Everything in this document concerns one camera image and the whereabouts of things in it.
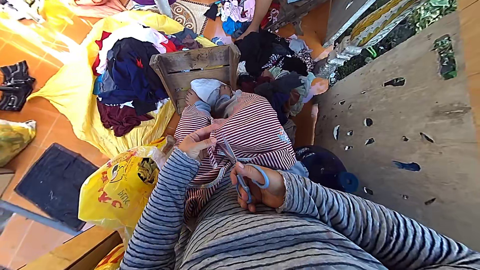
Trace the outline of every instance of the black mat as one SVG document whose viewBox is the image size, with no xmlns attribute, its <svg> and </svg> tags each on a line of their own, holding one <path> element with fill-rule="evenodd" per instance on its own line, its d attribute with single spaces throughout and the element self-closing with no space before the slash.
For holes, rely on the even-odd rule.
<svg viewBox="0 0 480 270">
<path fill-rule="evenodd" d="M 54 143 L 30 168 L 15 192 L 79 231 L 85 225 L 78 219 L 80 187 L 97 169 L 80 154 Z"/>
</svg>

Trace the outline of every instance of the scissors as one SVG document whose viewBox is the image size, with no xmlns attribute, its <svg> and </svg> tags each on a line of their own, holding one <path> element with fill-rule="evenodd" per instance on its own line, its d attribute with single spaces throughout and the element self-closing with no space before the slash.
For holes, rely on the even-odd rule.
<svg viewBox="0 0 480 270">
<path fill-rule="evenodd" d="M 230 147 L 230 145 L 228 144 L 228 141 L 227 139 L 225 138 L 225 136 L 223 136 L 222 134 L 222 138 L 223 138 L 223 142 L 225 143 L 225 146 L 220 145 L 220 148 L 222 148 L 223 152 L 225 153 L 225 156 L 227 156 L 227 158 L 230 160 L 230 162 L 232 162 L 233 166 L 235 166 L 235 164 L 237 163 L 237 161 L 239 161 L 236 157 L 235 157 L 235 154 L 233 153 L 233 150 L 232 148 Z M 262 176 L 264 177 L 265 179 L 265 184 L 261 184 L 255 180 L 252 179 L 252 182 L 254 182 L 257 186 L 259 186 L 260 188 L 268 188 L 269 184 L 270 184 L 270 181 L 268 180 L 268 177 L 267 175 L 265 174 L 265 172 L 257 165 L 255 164 L 247 164 L 247 165 L 250 165 L 250 166 L 253 166 L 254 168 L 256 168 L 261 174 Z M 237 193 L 240 195 L 240 190 L 239 190 L 239 185 L 241 185 L 241 187 L 243 188 L 243 190 L 245 190 L 245 192 L 247 193 L 248 195 L 248 200 L 247 200 L 247 204 L 250 204 L 252 203 L 252 194 L 250 193 L 250 188 L 248 187 L 247 183 L 245 183 L 245 180 L 243 179 L 243 175 L 241 174 L 237 174 L 237 185 L 236 185 L 236 188 L 237 188 Z"/>
</svg>

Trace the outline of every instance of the doormat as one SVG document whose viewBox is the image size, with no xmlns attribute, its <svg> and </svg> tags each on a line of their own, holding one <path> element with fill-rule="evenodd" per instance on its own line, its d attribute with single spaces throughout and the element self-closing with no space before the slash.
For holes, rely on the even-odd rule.
<svg viewBox="0 0 480 270">
<path fill-rule="evenodd" d="M 54 143 L 28 170 L 15 192 L 79 231 L 85 225 L 78 219 L 80 187 L 97 169 L 80 154 Z"/>
<path fill-rule="evenodd" d="M 210 9 L 207 4 L 190 0 L 177 0 L 170 5 L 170 8 L 175 21 L 199 35 L 204 33 L 208 22 L 204 13 Z"/>
</svg>

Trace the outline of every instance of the striped garment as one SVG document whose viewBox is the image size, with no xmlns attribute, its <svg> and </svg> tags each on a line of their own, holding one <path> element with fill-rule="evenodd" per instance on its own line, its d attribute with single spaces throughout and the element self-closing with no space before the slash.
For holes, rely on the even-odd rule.
<svg viewBox="0 0 480 270">
<path fill-rule="evenodd" d="M 140 218 L 121 270 L 480 269 L 480 254 L 360 197 L 279 171 L 287 193 L 253 214 L 224 177 L 193 232 L 184 196 L 200 163 L 175 148 Z"/>
<path fill-rule="evenodd" d="M 242 93 L 235 112 L 227 119 L 213 119 L 195 106 L 187 106 L 175 131 L 176 146 L 188 134 L 211 123 L 221 127 L 211 133 L 218 143 L 222 135 L 241 161 L 277 170 L 288 170 L 295 162 L 292 145 L 268 101 L 256 94 Z M 185 220 L 198 215 L 232 164 L 220 146 L 209 148 L 197 176 L 189 183 L 185 199 Z"/>
</svg>

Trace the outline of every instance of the orange tiled floor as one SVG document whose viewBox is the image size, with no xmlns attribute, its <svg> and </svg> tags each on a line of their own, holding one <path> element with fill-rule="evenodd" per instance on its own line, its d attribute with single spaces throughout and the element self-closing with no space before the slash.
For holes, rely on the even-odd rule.
<svg viewBox="0 0 480 270">
<path fill-rule="evenodd" d="M 213 2 L 213 0 L 200 1 L 204 3 Z M 321 40 L 325 36 L 328 11 L 328 3 L 323 4 L 305 16 L 302 21 L 305 35 L 301 38 L 313 49 L 313 58 L 316 58 L 324 51 L 321 46 Z M 60 39 L 65 37 L 76 44 L 80 44 L 90 31 L 92 23 L 97 21 L 97 19 L 92 18 L 81 19 L 73 14 L 68 14 L 68 17 L 70 20 L 58 20 L 51 25 L 51 29 L 62 33 L 64 36 L 55 37 L 47 29 L 37 29 L 44 38 L 41 45 L 32 43 L 29 41 L 30 39 L 13 34 L 12 31 L 0 27 L 0 55 L 2 55 L 0 66 L 27 60 L 29 73 L 36 79 L 35 91 L 40 89 L 62 66 L 62 62 L 47 51 L 49 49 L 60 52 L 68 51 L 68 46 L 60 41 Z M 23 22 L 22 25 L 31 25 L 31 22 Z M 279 35 L 284 37 L 288 37 L 293 33 L 293 28 L 290 25 L 279 31 Z M 209 39 L 224 37 L 224 42 L 231 42 L 231 39 L 225 36 L 220 20 L 209 20 L 204 36 Z M 315 80 L 313 85 L 313 89 L 316 89 L 317 92 L 326 89 L 325 81 L 322 80 Z M 294 118 L 300 131 L 297 132 L 296 145 L 312 143 L 313 125 L 316 116 L 312 115 L 311 111 L 312 105 L 307 103 L 302 112 Z M 72 151 L 80 153 L 97 166 L 108 160 L 98 149 L 78 139 L 74 135 L 72 126 L 67 118 L 60 114 L 44 98 L 34 98 L 27 102 L 21 112 L 0 111 L 0 119 L 16 122 L 34 119 L 37 122 L 35 139 L 6 166 L 15 170 L 15 176 L 1 197 L 3 200 L 30 211 L 46 215 L 33 204 L 17 195 L 13 189 L 30 166 L 52 143 L 57 142 Z M 166 134 L 172 135 L 175 132 L 179 119 L 180 117 L 177 114 L 172 117 L 165 131 Z M 0 235 L 0 268 L 4 266 L 8 269 L 17 269 L 70 238 L 71 236 L 66 233 L 14 214 L 4 232 Z"/>
</svg>

